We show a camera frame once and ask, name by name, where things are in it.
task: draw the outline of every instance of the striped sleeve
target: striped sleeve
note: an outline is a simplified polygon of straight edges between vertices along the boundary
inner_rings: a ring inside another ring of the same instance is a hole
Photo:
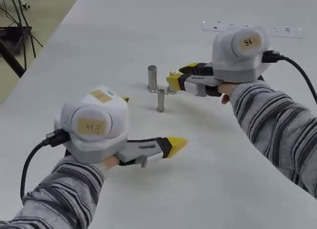
[[[86,229],[93,219],[106,177],[101,164],[81,164],[64,157],[32,192],[24,207],[0,229]]]
[[[238,85],[230,102],[251,143],[283,175],[317,198],[317,118],[263,81]]]

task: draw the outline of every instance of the label sticker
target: label sticker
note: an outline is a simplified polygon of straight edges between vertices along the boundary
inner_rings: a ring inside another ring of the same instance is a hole
[[[90,92],[90,94],[96,98],[97,100],[99,100],[102,104],[112,100],[112,98],[107,95],[106,93],[104,93],[103,91],[101,90],[95,90],[93,92]]]
[[[260,47],[262,38],[260,35],[253,35],[240,41],[240,49],[246,51],[251,48]]]
[[[86,135],[104,135],[106,131],[105,120],[88,119],[80,117],[77,120],[77,132]]]

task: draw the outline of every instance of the power strip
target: power strip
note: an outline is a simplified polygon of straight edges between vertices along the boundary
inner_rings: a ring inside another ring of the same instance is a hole
[[[224,32],[230,28],[249,28],[254,27],[251,24],[239,24],[235,22],[221,22],[221,21],[203,21],[202,28],[205,31]],[[301,28],[291,27],[264,27],[270,36],[303,39]]]

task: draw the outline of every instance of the wrist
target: wrist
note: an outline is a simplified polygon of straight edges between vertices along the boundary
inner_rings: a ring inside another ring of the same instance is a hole
[[[238,86],[239,84],[236,83],[224,83],[218,86],[218,92],[222,94],[226,94],[228,96],[231,96],[231,93],[233,90]]]
[[[119,160],[115,156],[108,157],[107,159],[103,160],[102,163],[106,166],[108,170],[112,167],[119,165]]]

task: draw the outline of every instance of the yellow fingertip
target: yellow fingertip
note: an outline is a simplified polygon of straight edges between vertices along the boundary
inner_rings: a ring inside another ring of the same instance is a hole
[[[122,99],[124,99],[126,102],[128,102],[128,101],[129,101],[129,97],[122,96],[121,98],[122,98]]]
[[[190,64],[188,64],[186,66],[181,67],[181,68],[184,68],[184,67],[195,67],[197,64],[198,64],[197,62],[193,62],[193,63],[190,63]]]
[[[173,155],[175,155],[177,152],[180,151],[188,142],[187,139],[185,138],[180,138],[180,137],[168,137],[167,140],[170,142],[172,145],[172,149],[167,156],[168,158],[171,158]]]
[[[180,86],[179,86],[179,83],[178,83],[178,78],[181,76],[182,74],[181,73],[178,73],[178,74],[174,74],[174,75],[171,75],[169,77],[166,78],[167,82],[172,86],[174,87],[177,91],[180,91]]]

